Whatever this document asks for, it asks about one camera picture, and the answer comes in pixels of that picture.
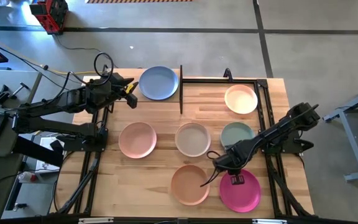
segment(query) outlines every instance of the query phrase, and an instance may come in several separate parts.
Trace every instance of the concrete floor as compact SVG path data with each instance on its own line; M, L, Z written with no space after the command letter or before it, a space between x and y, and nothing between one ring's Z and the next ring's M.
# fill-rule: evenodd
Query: concrete floor
M358 30L358 0L259 0L265 29ZM1 9L0 26L38 26L26 3ZM251 0L195 0L188 3L85 4L68 1L67 27L232 28L256 29ZM229 67L235 77L266 77L258 34L66 32L68 47L96 47L109 53L118 67L184 66L185 75L220 77ZM61 71L92 70L96 52L61 48L44 32L0 31L0 42L42 64ZM291 105L319 103L326 115L358 93L358 35L266 35L273 75L284 78ZM9 57L6 65L31 70ZM57 82L63 79L49 75ZM50 98L59 87L45 82L36 98ZM70 121L68 114L51 116ZM305 152L306 175L315 213L324 218L358 222L358 181L343 175L358 166L340 123L319 125L304 133L315 143ZM19 200L37 192L50 194L51 185L27 186ZM31 212L4 217L45 214L50 198L31 197Z

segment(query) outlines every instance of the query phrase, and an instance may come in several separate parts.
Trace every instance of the wooden tabletop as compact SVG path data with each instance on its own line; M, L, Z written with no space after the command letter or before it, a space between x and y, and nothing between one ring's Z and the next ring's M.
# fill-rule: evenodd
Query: wooden tabletop
M129 77L131 73L139 73L136 69L115 71L121 75L125 74L125 77ZM289 110L284 81L280 78L271 78L267 81L274 118L278 122ZM207 199L196 206L182 205L170 193L172 175L179 167L194 164L205 170L208 176L214 170L212 162L205 155L190 158L177 150L174 138L181 125L197 122L206 126L211 133L210 150L218 152L223 152L219 138L221 130L228 123L242 121L255 133L260 129L256 110L250 114L240 115L230 111L224 104L224 93L230 86L231 84L184 84L183 114L180 114L177 102L140 101L136 109L130 109L125 102L115 103L114 113L108 117L109 139L100 162L92 216L272 218L272 198L265 157L260 152L246 166L246 169L258 178L262 188L262 198L258 207L249 213L233 212L222 203L219 197L219 177L211 183ZM265 110L262 92L261 97ZM74 116L73 122L91 122L91 117L91 114L86 112L78 113ZM118 137L128 124L137 121L149 123L156 130L157 145L147 157L130 159L119 150ZM59 208L78 185L83 157L83 152L76 152L63 165L57 184L56 198ZM283 154L282 157L288 188L306 211L313 213L305 171L300 159L288 154ZM278 187L277 192L280 208L284 211L282 193ZM87 195L88 187L85 189L82 209Z

